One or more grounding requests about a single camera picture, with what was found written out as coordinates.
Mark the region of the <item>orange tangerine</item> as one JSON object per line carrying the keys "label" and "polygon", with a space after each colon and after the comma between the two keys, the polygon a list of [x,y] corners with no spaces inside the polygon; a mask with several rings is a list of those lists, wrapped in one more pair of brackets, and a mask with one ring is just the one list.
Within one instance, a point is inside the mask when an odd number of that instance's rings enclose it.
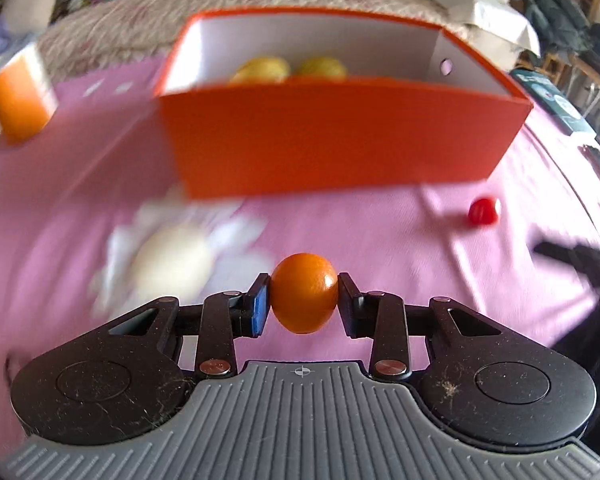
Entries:
{"label": "orange tangerine", "polygon": [[270,281],[270,305],[286,330],[317,332],[332,316],[338,301],[338,274],[325,258],[291,255],[276,266]]}

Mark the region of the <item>yellow pear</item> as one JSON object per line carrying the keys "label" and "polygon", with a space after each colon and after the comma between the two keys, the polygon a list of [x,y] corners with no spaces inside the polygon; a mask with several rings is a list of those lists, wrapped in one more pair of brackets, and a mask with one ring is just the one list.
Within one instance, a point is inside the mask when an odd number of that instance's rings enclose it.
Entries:
{"label": "yellow pear", "polygon": [[289,63],[277,56],[253,58],[230,77],[231,84],[279,84],[291,74]]}
{"label": "yellow pear", "polygon": [[348,73],[347,67],[338,58],[317,56],[305,60],[294,74],[299,77],[343,80],[347,78]]}

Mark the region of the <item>red cherry tomato top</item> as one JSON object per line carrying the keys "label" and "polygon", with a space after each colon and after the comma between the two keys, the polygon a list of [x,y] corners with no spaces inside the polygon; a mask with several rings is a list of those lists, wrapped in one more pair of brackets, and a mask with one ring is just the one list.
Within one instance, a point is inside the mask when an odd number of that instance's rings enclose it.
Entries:
{"label": "red cherry tomato top", "polygon": [[502,205],[498,198],[481,196],[471,203],[467,213],[467,222],[475,228],[494,226],[500,221],[501,212]]}

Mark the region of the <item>pink bed sheet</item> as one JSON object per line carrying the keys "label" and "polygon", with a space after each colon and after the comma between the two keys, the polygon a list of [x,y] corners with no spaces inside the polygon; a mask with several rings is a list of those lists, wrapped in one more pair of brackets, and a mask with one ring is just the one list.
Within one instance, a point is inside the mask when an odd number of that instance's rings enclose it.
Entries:
{"label": "pink bed sheet", "polygon": [[[175,194],[152,102],[155,58],[58,84],[58,111],[32,141],[0,148],[0,456],[22,439],[8,381],[30,359],[107,321],[95,307],[108,238],[153,198]],[[467,222],[481,196],[500,221]],[[595,292],[573,270],[533,258],[543,236],[600,246],[600,180],[534,110],[489,180],[478,184],[246,200],[264,223],[238,252],[242,289],[296,252],[313,252],[409,304],[449,296],[541,344],[588,314]]]}

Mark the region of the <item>orange cardboard box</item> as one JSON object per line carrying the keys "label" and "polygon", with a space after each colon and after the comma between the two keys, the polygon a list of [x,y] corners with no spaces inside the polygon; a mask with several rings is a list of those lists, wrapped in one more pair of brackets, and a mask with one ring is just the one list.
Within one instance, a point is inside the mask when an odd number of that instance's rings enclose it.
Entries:
{"label": "orange cardboard box", "polygon": [[[231,84],[262,56],[279,84]],[[343,80],[299,77],[332,56]],[[324,10],[196,16],[155,98],[188,194],[249,196],[483,180],[532,111],[512,78],[444,28]]]}

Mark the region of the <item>teal paperback book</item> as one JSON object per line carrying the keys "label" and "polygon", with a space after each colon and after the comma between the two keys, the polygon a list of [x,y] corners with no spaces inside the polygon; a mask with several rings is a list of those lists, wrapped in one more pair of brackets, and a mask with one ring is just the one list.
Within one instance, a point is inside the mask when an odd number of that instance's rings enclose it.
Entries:
{"label": "teal paperback book", "polygon": [[544,112],[554,120],[566,136],[583,136],[594,140],[595,130],[566,96],[547,78],[538,72],[515,68],[509,73]]}

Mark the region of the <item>orange cylindrical container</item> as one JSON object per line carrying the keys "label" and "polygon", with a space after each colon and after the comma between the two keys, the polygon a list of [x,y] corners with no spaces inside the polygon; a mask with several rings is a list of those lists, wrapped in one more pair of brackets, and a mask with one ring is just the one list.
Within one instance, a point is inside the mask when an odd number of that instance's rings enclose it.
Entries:
{"label": "orange cylindrical container", "polygon": [[0,54],[0,129],[7,144],[21,144],[43,131],[58,107],[50,76],[35,41]]}

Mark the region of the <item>quilted beige bedspread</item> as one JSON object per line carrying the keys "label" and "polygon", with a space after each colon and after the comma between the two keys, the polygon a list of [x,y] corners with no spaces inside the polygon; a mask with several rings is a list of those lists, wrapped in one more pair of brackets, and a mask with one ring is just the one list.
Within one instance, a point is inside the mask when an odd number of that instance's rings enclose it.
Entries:
{"label": "quilted beige bedspread", "polygon": [[61,82],[167,54],[196,16],[321,10],[425,22],[448,30],[498,67],[507,68],[515,61],[504,40],[454,20],[450,11],[432,0],[112,0],[60,18],[42,33],[38,50],[52,81]]}

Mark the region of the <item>white cloth covered nightstand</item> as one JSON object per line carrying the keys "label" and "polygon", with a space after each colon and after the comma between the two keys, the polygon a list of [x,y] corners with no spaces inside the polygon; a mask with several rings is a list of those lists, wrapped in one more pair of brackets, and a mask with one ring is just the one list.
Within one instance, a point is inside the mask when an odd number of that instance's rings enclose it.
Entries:
{"label": "white cloth covered nightstand", "polygon": [[538,34],[524,16],[506,0],[434,0],[448,11],[457,23],[498,37],[514,47],[515,52],[541,55]]}

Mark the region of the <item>dark green puffer jacket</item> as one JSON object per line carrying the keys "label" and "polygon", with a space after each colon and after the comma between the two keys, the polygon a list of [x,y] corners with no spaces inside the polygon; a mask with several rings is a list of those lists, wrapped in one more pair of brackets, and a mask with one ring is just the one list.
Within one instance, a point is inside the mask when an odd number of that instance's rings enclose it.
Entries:
{"label": "dark green puffer jacket", "polygon": [[594,47],[591,24],[574,0],[522,0],[541,53],[580,54]]}

